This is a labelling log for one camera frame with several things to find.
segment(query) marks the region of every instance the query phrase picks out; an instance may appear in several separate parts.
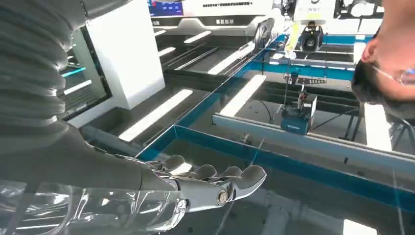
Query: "camera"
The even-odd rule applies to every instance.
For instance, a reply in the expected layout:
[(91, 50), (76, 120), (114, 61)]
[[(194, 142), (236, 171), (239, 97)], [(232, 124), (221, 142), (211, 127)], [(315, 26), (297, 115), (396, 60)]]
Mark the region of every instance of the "camera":
[(310, 22), (301, 34), (300, 49), (306, 53), (314, 53), (323, 45), (324, 33), (321, 26)]

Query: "black hair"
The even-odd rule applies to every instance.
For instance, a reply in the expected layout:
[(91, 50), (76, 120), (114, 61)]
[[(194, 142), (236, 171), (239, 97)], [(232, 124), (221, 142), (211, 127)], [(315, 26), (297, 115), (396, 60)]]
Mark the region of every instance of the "black hair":
[(351, 88), (360, 102), (382, 104), (385, 112), (400, 119), (415, 119), (415, 100), (397, 101), (384, 95), (378, 88), (376, 62), (359, 61), (351, 82)]

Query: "led light strip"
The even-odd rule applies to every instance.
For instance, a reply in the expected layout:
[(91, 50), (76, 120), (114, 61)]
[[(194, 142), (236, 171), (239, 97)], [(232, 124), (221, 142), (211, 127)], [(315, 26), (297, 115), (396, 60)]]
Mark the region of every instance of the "led light strip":
[(91, 83), (92, 83), (91, 80), (85, 81), (83, 83), (79, 83), (76, 86), (73, 86), (73, 87), (71, 87), (71, 88), (69, 88), (67, 90), (64, 90), (64, 94), (67, 95), (67, 94), (70, 94), (72, 92), (75, 92), (75, 91), (77, 91), (77, 90), (79, 90), (79, 89), (81, 89), (83, 87), (86, 87), (87, 85), (90, 85)]
[(365, 103), (366, 142), (369, 147), (392, 151), (389, 123), (386, 121), (385, 110), (380, 104)]
[(62, 75), (62, 77), (69, 77), (69, 76), (74, 75), (76, 73), (82, 72), (82, 71), (84, 71), (86, 69), (87, 69), (86, 67), (83, 67), (83, 68), (80, 68), (80, 69), (77, 69), (77, 70), (74, 70), (74, 71), (71, 71), (71, 72), (67, 72), (67, 73), (64, 73)]
[(211, 31), (205, 31), (203, 33), (199, 33), (198, 35), (187, 39), (184, 43), (193, 43), (193, 42), (195, 42), (195, 41), (197, 41), (197, 40), (199, 40), (203, 37), (206, 37), (207, 35), (209, 35), (211, 33), (212, 33)]
[(162, 34), (164, 34), (165, 32), (166, 32), (166, 30), (160, 30), (160, 31), (157, 31), (157, 32), (155, 32), (155, 33), (154, 33), (154, 37), (159, 36), (159, 35), (162, 35)]
[(28, 226), (28, 227), (17, 227), (16, 230), (54, 228), (54, 227), (58, 227), (58, 226), (59, 226), (59, 224), (37, 225), (37, 226)]
[(220, 115), (234, 117), (236, 113), (244, 106), (249, 98), (255, 93), (261, 84), (266, 80), (267, 76), (255, 75), (241, 91), (224, 107)]
[(174, 50), (175, 50), (174, 47), (168, 47), (168, 48), (166, 48), (164, 50), (161, 50), (161, 51), (159, 51), (159, 57), (162, 57), (162, 56), (164, 56), (164, 55), (166, 55), (166, 54), (168, 54), (168, 53), (170, 53), (170, 52), (172, 52)]
[(246, 45), (244, 45), (243, 49), (237, 50), (234, 53), (232, 53), (230, 56), (228, 56), (226, 59), (224, 59), (222, 62), (217, 64), (215, 67), (211, 68), (208, 73), (212, 75), (217, 75), (222, 70), (226, 69), (229, 65), (231, 65), (233, 62), (235, 62), (237, 59), (242, 58), (249, 53), (251, 53), (255, 49), (255, 44), (253, 42), (248, 42)]
[(168, 99), (165, 103), (160, 105), (158, 108), (153, 110), (147, 116), (145, 116), (140, 121), (136, 122), (132, 127), (128, 128), (118, 137), (124, 141), (132, 141), (135, 137), (141, 134), (144, 130), (153, 125), (161, 117), (166, 115), (170, 110), (180, 104), (185, 100), (193, 91), (191, 90), (181, 90), (179, 93), (175, 94), (173, 97)]

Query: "blue light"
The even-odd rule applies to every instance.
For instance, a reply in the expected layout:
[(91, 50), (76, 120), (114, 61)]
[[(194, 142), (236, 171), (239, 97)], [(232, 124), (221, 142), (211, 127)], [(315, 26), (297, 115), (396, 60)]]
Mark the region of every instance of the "blue light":
[(82, 72), (82, 71), (84, 71), (86, 69), (87, 69), (86, 67), (83, 67), (83, 68), (80, 68), (80, 69), (77, 69), (77, 70), (74, 70), (74, 71), (71, 71), (71, 72), (67, 72), (67, 73), (64, 73), (62, 75), (62, 77), (69, 77), (69, 76), (74, 75), (76, 73)]

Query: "blue device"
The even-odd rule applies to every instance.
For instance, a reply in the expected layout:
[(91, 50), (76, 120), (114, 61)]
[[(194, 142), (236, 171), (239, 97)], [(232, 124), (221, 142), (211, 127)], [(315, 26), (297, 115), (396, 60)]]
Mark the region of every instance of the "blue device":
[(291, 133), (305, 135), (313, 124), (317, 96), (300, 93), (298, 103), (291, 104), (282, 110), (281, 129)]

